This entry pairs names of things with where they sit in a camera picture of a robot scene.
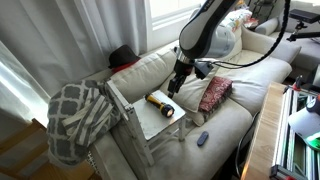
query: red patterned pillow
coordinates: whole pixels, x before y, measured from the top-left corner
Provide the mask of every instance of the red patterned pillow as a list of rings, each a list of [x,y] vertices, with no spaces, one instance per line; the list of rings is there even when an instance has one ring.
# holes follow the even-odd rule
[[[228,96],[230,96],[231,92],[232,80],[215,76],[203,94],[199,105],[199,111],[212,113]]]

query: small blue object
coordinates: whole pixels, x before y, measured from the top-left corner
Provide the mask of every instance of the small blue object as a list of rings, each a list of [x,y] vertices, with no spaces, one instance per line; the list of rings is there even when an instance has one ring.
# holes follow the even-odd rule
[[[201,136],[197,141],[198,146],[202,146],[206,142],[208,137],[209,137],[209,133],[207,131],[203,131],[203,133],[201,134]]]

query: yellow flashlight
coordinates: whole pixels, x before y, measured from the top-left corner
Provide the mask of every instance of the yellow flashlight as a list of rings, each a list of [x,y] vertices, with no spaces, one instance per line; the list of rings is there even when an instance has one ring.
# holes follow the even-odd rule
[[[150,102],[151,104],[156,106],[163,116],[169,118],[174,114],[174,108],[170,104],[159,101],[152,94],[146,94],[144,98],[147,102]]]

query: cable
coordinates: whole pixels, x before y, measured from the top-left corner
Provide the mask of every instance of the cable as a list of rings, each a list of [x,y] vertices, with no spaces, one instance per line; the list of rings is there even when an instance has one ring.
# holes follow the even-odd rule
[[[238,165],[238,161],[239,161],[239,154],[240,154],[240,149],[241,149],[241,145],[242,145],[242,141],[244,140],[244,138],[248,135],[248,133],[250,132],[251,128],[253,127],[253,125],[256,122],[257,116],[260,114],[260,111],[257,112],[254,116],[253,116],[253,121],[249,127],[249,129],[247,130],[247,132],[244,134],[244,136],[241,138],[238,148],[237,148],[237,153],[236,153],[236,158],[235,158],[235,167],[236,167],[236,172],[238,175],[238,178],[241,178],[240,172],[239,172],[239,165]]]
[[[227,68],[227,69],[240,69],[240,68],[249,67],[254,64],[257,64],[257,63],[261,62],[262,60],[264,60],[265,58],[267,58],[279,45],[279,43],[281,42],[281,39],[285,33],[285,30],[286,30],[287,24],[288,24],[288,19],[289,19],[290,1],[291,0],[285,0],[283,22],[282,22],[282,27],[281,27],[280,33],[279,33],[275,43],[272,45],[272,47],[269,49],[269,51],[265,55],[263,55],[260,59],[254,61],[254,62],[248,63],[248,64],[234,64],[234,63],[229,63],[229,62],[224,62],[224,61],[212,62],[212,64],[215,64],[217,66]],[[227,67],[222,64],[237,66],[237,67]]]

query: gray checkered blanket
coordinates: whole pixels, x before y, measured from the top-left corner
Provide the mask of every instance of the gray checkered blanket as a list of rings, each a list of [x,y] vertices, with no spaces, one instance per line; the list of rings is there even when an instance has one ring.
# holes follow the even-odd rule
[[[65,85],[49,102],[48,156],[60,167],[81,163],[88,147],[120,119],[103,84],[83,80]]]

